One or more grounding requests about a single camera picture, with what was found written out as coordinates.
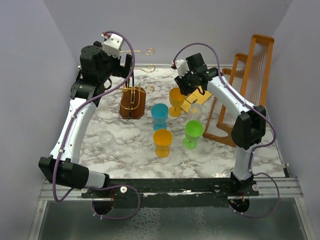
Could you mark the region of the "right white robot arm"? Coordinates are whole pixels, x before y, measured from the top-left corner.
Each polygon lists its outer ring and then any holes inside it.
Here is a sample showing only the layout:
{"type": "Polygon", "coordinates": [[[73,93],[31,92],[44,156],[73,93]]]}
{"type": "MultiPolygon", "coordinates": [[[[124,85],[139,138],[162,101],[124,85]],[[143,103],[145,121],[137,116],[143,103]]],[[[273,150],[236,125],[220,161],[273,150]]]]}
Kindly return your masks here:
{"type": "Polygon", "coordinates": [[[235,118],[231,138],[236,145],[235,165],[231,175],[235,180],[230,182],[229,189],[240,196],[248,189],[246,180],[252,179],[252,160],[250,153],[262,141],[266,134],[266,109],[255,106],[246,100],[226,80],[221,68],[208,68],[200,53],[185,60],[174,58],[171,67],[177,70],[174,79],[182,95],[189,95],[202,88],[211,93],[235,118]]]}

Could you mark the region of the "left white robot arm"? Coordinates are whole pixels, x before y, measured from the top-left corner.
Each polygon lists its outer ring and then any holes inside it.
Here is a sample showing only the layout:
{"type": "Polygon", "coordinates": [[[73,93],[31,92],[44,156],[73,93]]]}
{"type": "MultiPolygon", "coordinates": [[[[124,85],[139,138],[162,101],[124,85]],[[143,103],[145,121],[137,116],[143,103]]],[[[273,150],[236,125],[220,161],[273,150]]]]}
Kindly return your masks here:
{"type": "Polygon", "coordinates": [[[126,78],[130,72],[132,56],[120,64],[122,41],[112,37],[81,49],[80,67],[71,86],[67,118],[56,145],[48,157],[41,157],[38,166],[52,184],[73,189],[93,188],[97,196],[106,197],[111,190],[109,175],[89,170],[79,164],[80,150],[88,124],[105,92],[110,76],[126,78]]]}

